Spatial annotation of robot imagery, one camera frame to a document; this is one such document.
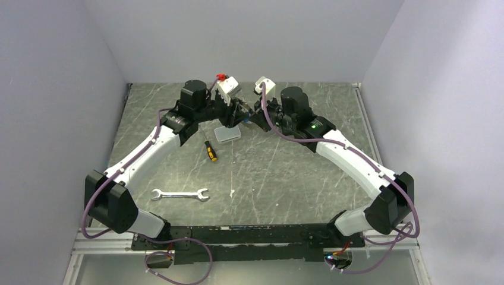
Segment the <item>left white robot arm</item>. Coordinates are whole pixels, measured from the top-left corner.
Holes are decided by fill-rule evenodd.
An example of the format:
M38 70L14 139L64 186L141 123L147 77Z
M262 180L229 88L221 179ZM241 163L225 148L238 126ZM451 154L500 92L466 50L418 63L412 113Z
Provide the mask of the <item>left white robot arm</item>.
M91 171L85 178L82 234L87 218L102 223L106 231L133 232L143 236L155 249L171 241L171 225L164 218L136 205L131 191L169 154L177 151L199 130L202 122L220 120L232 128L244 120L239 110L241 90L234 77L219 74L210 87L200 80L188 80L174 107L158 111L153 131L131 153L104 172Z

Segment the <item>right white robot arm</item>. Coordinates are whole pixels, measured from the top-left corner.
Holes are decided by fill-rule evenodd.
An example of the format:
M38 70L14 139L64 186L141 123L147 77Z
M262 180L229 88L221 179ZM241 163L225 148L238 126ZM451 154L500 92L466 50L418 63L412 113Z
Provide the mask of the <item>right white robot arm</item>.
M412 176L407 172L397 175L372 160L348 141L334 124L316 116L301 88L283 89L280 103L267 99L273 91L271 82L256 84L254 92L260 99L251 121L265 131L272 130L281 138L299 143L328 159L353 178L372 200L367 206L336 215L329 222L329 242L342 246L351 235L367 230L390 234L408 214L412 214L415 224L414 233L408 237L416 238L420 234L420 225L414 206Z

